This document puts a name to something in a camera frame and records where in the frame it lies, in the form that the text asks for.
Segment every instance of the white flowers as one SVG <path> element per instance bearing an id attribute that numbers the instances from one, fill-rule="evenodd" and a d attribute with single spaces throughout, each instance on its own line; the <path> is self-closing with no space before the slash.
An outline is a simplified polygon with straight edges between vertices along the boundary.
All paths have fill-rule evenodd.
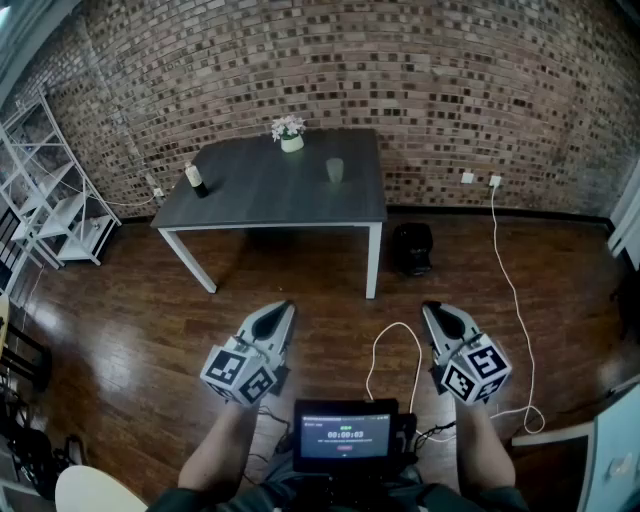
<path id="1" fill-rule="evenodd" d="M 304 129 L 304 119 L 301 117 L 281 117 L 271 125 L 271 135 L 273 135 L 274 142 L 278 139 L 292 139 L 303 133 Z"/>

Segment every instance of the white power cable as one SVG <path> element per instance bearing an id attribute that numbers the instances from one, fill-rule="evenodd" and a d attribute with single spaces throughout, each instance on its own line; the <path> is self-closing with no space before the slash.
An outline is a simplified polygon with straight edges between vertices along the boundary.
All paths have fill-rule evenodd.
<path id="1" fill-rule="evenodd" d="M 9 137 L 11 137 L 13 139 L 13 142 L 16 142 L 16 139 L 13 138 L 12 135 L 9 135 Z M 22 151 L 24 151 L 25 155 L 29 156 L 29 152 L 22 146 L 18 146 Z M 42 165 L 40 165 L 40 162 L 38 162 L 35 159 L 31 159 L 31 162 L 33 162 L 34 164 L 36 164 L 38 167 L 40 167 L 40 169 L 42 169 L 44 172 L 46 172 L 49 176 L 55 178 L 55 176 L 53 174 L 51 174 L 49 171 L 47 171 Z M 80 190 L 78 190 L 77 188 L 72 187 L 71 185 L 69 185 L 68 183 L 65 183 L 64 181 L 60 180 L 59 183 L 62 183 L 65 187 L 70 188 L 71 190 L 73 190 L 74 192 L 77 192 L 78 194 L 82 194 L 83 192 L 81 192 Z M 98 199 L 95 196 L 92 196 L 91 194 L 87 195 L 87 197 L 91 198 L 91 199 L 95 199 L 96 201 L 100 201 L 100 199 Z M 131 206 L 131 207 L 135 207 L 135 206 L 142 206 L 145 205 L 147 203 L 150 203 L 151 201 L 153 201 L 153 199 L 155 198 L 155 196 L 151 196 L 149 199 L 147 199 L 146 201 L 144 201 L 143 203 L 116 203 L 113 201 L 105 201 L 104 199 L 102 200 L 103 202 L 107 203 L 107 204 L 113 204 L 116 206 Z"/>
<path id="2" fill-rule="evenodd" d="M 373 400 L 373 395 L 371 394 L 371 390 L 369 389 L 369 379 L 371 379 L 371 374 L 373 373 L 373 369 L 376 366 L 376 345 L 378 344 L 378 341 L 380 340 L 380 338 L 382 337 L 382 335 L 387 332 L 389 329 L 391 329 L 392 327 L 395 327 L 396 325 L 401 325 L 402 327 L 406 327 L 409 332 L 411 333 L 411 336 L 413 336 L 413 339 L 416 341 L 416 345 L 418 345 L 418 367 L 416 368 L 416 376 L 415 379 L 413 381 L 413 391 L 411 392 L 411 402 L 409 403 L 409 412 L 413 412 L 413 399 L 416 396 L 416 388 L 418 387 L 418 378 L 420 376 L 420 367 L 422 366 L 422 347 L 420 346 L 420 342 L 418 341 L 418 337 L 416 336 L 416 334 L 411 330 L 411 327 L 409 327 L 407 324 L 403 323 L 403 322 L 394 322 L 391 325 L 388 325 L 387 327 L 385 327 L 382 332 L 380 334 L 378 334 L 378 337 L 376 338 L 376 341 L 373 342 L 373 353 L 372 353 L 372 359 L 371 359 L 371 369 L 369 370 L 369 375 L 367 375 L 367 382 L 365 383 L 365 386 L 367 388 L 367 393 L 369 393 L 369 398 L 371 400 Z"/>
<path id="3" fill-rule="evenodd" d="M 24 332 L 24 325 L 25 325 L 25 323 L 27 321 L 27 306 L 31 302 L 31 296 L 33 295 L 33 292 L 38 287 L 38 283 L 40 282 L 40 276 L 42 275 L 43 271 L 44 271 L 44 265 L 40 269 L 40 273 L 38 274 L 38 278 L 36 279 L 36 283 L 33 285 L 33 288 L 31 288 L 31 292 L 29 292 L 29 297 L 27 297 L 27 302 L 24 303 L 24 306 L 23 306 L 24 307 L 24 316 L 22 317 L 22 329 L 21 329 L 22 332 Z"/>
<path id="4" fill-rule="evenodd" d="M 526 411 L 525 415 L 524 415 L 524 429 L 529 433 L 529 434 L 537 434 L 539 432 L 542 432 L 542 430 L 545 427 L 545 419 L 544 419 L 544 415 L 542 414 L 542 412 L 540 412 L 540 409 L 538 409 L 535 405 L 533 405 L 533 391 L 535 388 L 535 374 L 536 374 L 536 361 L 535 358 L 533 357 L 533 349 L 531 348 L 531 339 L 529 338 L 529 333 L 527 332 L 527 328 L 524 325 L 524 321 L 522 320 L 522 316 L 520 315 L 520 305 L 518 304 L 518 294 L 516 292 L 516 288 L 515 286 L 513 286 L 513 283 L 511 282 L 511 279 L 509 279 L 509 275 L 507 274 L 507 271 L 504 268 L 504 265 L 502 264 L 502 259 L 500 258 L 500 253 L 498 252 L 498 221 L 496 220 L 496 214 L 495 214 L 495 208 L 493 206 L 493 198 L 495 196 L 496 193 L 496 189 L 497 187 L 493 187 L 493 192 L 491 193 L 491 215 L 493 217 L 493 249 L 496 253 L 496 256 L 498 257 L 498 263 L 500 264 L 500 268 L 502 269 L 502 273 L 504 274 L 504 277 L 507 279 L 507 282 L 509 283 L 509 286 L 511 287 L 511 290 L 513 291 L 513 300 L 516 304 L 516 314 L 518 315 L 518 320 L 520 320 L 520 325 L 522 326 L 522 331 L 524 332 L 525 338 L 527 339 L 527 347 L 529 348 L 529 356 L 531 357 L 531 389 L 529 391 L 529 402 L 527 403 L 527 405 L 525 407 L 521 407 L 520 409 L 511 409 L 508 411 L 502 411 L 502 412 L 498 412 L 494 415 L 491 416 L 491 419 L 493 418 L 498 418 L 499 416 L 505 416 L 507 414 L 518 414 L 520 412 L 524 412 Z M 409 332 L 411 333 L 411 335 L 413 336 L 413 339 L 416 341 L 416 345 L 418 345 L 418 350 L 420 352 L 420 357 L 418 359 L 418 368 L 416 370 L 416 375 L 415 375 L 415 380 L 414 380 L 414 384 L 413 384 L 413 391 L 411 392 L 411 402 L 409 404 L 409 412 L 413 412 L 413 399 L 415 397 L 416 394 L 416 388 L 418 387 L 418 377 L 419 377 L 419 373 L 420 373 L 420 367 L 422 366 L 422 348 L 420 347 L 420 342 L 418 341 L 418 337 L 415 335 L 415 333 L 411 330 L 411 328 L 403 323 L 403 322 L 394 322 L 391 325 L 388 325 L 387 327 L 385 327 L 382 332 L 380 334 L 378 334 L 378 337 L 375 339 L 375 341 L 373 342 L 373 357 L 371 360 L 371 369 L 369 370 L 369 375 L 367 375 L 367 381 L 365 383 L 366 388 L 367 388 L 367 393 L 369 394 L 369 398 L 371 400 L 373 400 L 373 395 L 371 394 L 371 390 L 369 389 L 369 379 L 371 379 L 371 374 L 373 373 L 373 369 L 375 368 L 376 365 L 376 345 L 378 344 L 378 341 L 380 340 L 380 338 L 382 337 L 382 335 L 387 332 L 389 329 L 391 329 L 392 327 L 396 326 L 396 325 L 401 325 L 403 327 L 406 327 Z M 540 428 L 538 430 L 529 430 L 528 427 L 528 421 L 527 418 L 529 417 L 529 412 L 531 410 L 534 410 L 535 412 L 538 413 L 538 416 L 540 416 L 540 419 L 542 420 L 542 425 L 540 426 Z M 416 430 L 416 433 L 419 435 L 422 435 L 422 432 L 419 432 Z M 427 439 L 429 441 L 433 441 L 434 443 L 448 443 L 449 441 L 453 440 L 456 438 L 456 435 L 454 434 L 451 437 L 448 437 L 446 439 L 435 439 L 434 437 L 427 437 Z"/>
<path id="5" fill-rule="evenodd" d="M 542 432 L 546 422 L 544 419 L 544 415 L 540 412 L 540 409 L 538 409 L 536 406 L 533 405 L 533 391 L 535 389 L 535 379 L 536 379 L 536 360 L 533 357 L 533 349 L 531 348 L 531 339 L 529 338 L 529 333 L 527 332 L 527 328 L 524 325 L 524 320 L 522 320 L 522 316 L 520 315 L 520 304 L 518 304 L 518 292 L 516 292 L 516 287 L 513 286 L 511 279 L 509 279 L 509 274 L 507 274 L 507 271 L 505 270 L 504 265 L 502 264 L 502 258 L 500 258 L 500 253 L 498 252 L 498 221 L 496 220 L 496 211 L 493 205 L 493 198 L 496 195 L 497 188 L 498 187 L 493 187 L 493 191 L 491 192 L 491 216 L 493 217 L 493 249 L 498 258 L 500 269 L 502 270 L 502 273 L 504 274 L 504 277 L 507 280 L 507 283 L 509 283 L 511 290 L 513 291 L 513 301 L 516 303 L 516 315 L 518 315 L 518 320 L 520 320 L 520 325 L 522 326 L 522 332 L 524 332 L 524 336 L 525 338 L 527 338 L 527 348 L 529 349 L 529 357 L 531 358 L 531 389 L 529 390 L 529 402 L 526 407 L 522 407 L 520 409 L 515 409 L 512 411 L 503 411 L 491 417 L 497 418 L 498 416 L 502 416 L 504 414 L 515 414 L 518 412 L 527 411 L 524 415 L 524 422 L 523 422 L 524 429 L 529 434 L 537 434 L 539 432 Z M 536 411 L 538 413 L 538 416 L 540 416 L 540 419 L 542 420 L 542 425 L 538 430 L 529 430 L 529 427 L 527 426 L 528 424 L 527 418 L 529 417 L 529 412 L 531 411 L 531 409 Z"/>

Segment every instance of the display screen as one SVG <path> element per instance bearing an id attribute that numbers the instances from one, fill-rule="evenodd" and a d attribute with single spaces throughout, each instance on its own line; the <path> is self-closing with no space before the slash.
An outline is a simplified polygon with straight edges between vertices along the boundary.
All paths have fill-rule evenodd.
<path id="1" fill-rule="evenodd" d="M 386 457 L 390 414 L 302 416 L 300 454 L 311 459 Z"/>

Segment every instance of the glass cup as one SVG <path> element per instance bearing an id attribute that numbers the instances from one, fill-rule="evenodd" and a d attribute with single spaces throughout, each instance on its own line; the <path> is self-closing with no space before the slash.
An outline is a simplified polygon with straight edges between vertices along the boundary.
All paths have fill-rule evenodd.
<path id="1" fill-rule="evenodd" d="M 344 174 L 342 158 L 329 158 L 327 160 L 327 173 L 331 183 L 342 183 L 342 175 Z"/>

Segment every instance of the forearm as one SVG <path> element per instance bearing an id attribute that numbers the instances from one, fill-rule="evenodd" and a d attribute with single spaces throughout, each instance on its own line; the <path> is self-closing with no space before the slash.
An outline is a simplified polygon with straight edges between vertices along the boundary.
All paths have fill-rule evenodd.
<path id="1" fill-rule="evenodd" d="M 484 405 L 456 400 L 458 479 L 463 494 L 513 487 L 513 462 L 496 434 Z"/>
<path id="2" fill-rule="evenodd" d="M 178 486 L 214 491 L 220 501 L 233 497 L 247 464 L 257 418 L 257 407 L 228 403 L 180 471 Z"/>

